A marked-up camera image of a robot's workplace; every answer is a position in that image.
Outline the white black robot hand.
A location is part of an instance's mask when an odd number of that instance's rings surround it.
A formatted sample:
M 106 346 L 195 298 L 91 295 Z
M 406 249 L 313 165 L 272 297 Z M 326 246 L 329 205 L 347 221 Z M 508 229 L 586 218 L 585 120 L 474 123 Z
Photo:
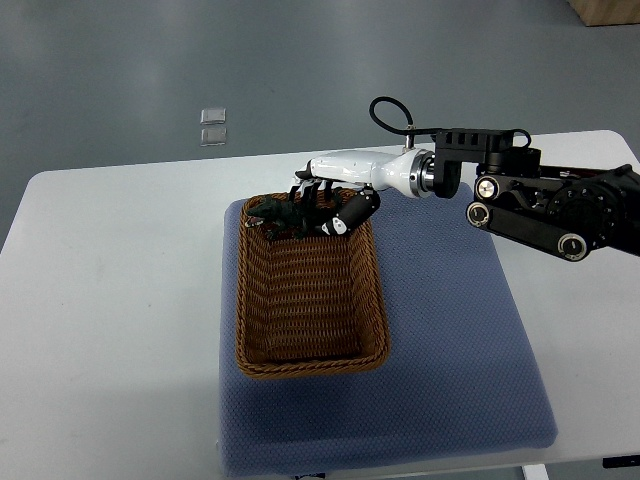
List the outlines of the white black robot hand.
M 294 173 L 289 196 L 312 196 L 320 187 L 331 192 L 334 183 L 357 187 L 359 192 L 341 205 L 315 230 L 341 236 L 366 222 L 379 208 L 379 193 L 395 189 L 409 198 L 425 198 L 433 190 L 435 153 L 410 149 L 402 154 L 368 150 L 341 150 L 309 160 Z

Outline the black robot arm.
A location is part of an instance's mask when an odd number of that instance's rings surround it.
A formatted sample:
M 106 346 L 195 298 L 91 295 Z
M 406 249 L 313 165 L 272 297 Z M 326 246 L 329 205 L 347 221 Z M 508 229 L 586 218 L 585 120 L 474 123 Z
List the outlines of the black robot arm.
M 435 142 L 434 152 L 421 151 L 409 163 L 411 195 L 452 198 L 470 163 L 472 226 L 572 262 L 605 247 L 639 253 L 639 175 L 631 165 L 545 166 L 540 150 L 515 145 L 514 129 L 417 128 L 412 115 L 405 118 L 399 133 L 407 149 L 421 135 Z

